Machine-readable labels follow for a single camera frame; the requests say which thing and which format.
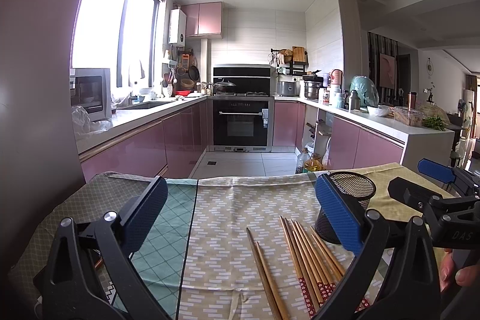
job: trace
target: water heater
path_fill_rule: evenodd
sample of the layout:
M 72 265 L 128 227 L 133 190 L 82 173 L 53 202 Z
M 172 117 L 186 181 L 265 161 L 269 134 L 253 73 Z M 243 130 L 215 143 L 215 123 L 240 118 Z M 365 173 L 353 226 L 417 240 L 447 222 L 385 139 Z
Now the water heater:
M 174 46 L 185 46 L 185 25 L 187 16 L 180 9 L 173 9 L 170 12 L 169 44 Z

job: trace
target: finger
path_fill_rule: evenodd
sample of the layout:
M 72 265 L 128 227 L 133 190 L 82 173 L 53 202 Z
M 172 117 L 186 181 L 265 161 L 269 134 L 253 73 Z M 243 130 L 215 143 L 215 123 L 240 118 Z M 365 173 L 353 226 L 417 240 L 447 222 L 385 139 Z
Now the finger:
M 468 266 L 458 272 L 455 275 L 455 280 L 460 286 L 470 286 L 477 278 L 480 271 L 480 265 Z
M 440 264 L 440 272 L 438 273 L 440 279 L 440 290 L 444 290 L 450 284 L 450 276 L 455 270 L 455 264 L 452 259 L 452 253 L 448 253 L 443 258 Z

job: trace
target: oven handle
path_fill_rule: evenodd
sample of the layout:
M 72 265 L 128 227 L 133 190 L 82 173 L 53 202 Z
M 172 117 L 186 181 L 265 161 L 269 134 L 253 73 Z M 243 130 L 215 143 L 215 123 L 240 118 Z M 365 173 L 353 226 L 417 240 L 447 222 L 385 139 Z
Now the oven handle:
M 262 113 L 224 113 L 218 112 L 220 115 L 262 115 Z

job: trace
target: wooden cutting board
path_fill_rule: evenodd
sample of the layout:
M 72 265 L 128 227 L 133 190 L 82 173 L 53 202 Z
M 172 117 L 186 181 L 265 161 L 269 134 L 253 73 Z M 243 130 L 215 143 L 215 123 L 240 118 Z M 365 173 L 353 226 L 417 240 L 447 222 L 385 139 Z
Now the wooden cutting board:
M 305 48 L 302 46 L 293 46 L 292 47 L 292 52 L 293 52 L 293 61 L 298 61 L 301 63 L 306 63 L 305 59 Z

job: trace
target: microwave oven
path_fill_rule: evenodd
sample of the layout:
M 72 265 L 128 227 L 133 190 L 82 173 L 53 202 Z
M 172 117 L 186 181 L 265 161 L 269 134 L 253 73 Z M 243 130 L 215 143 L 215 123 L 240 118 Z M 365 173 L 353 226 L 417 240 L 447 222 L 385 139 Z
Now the microwave oven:
M 83 106 L 91 121 L 112 117 L 109 68 L 71 68 L 70 104 Z

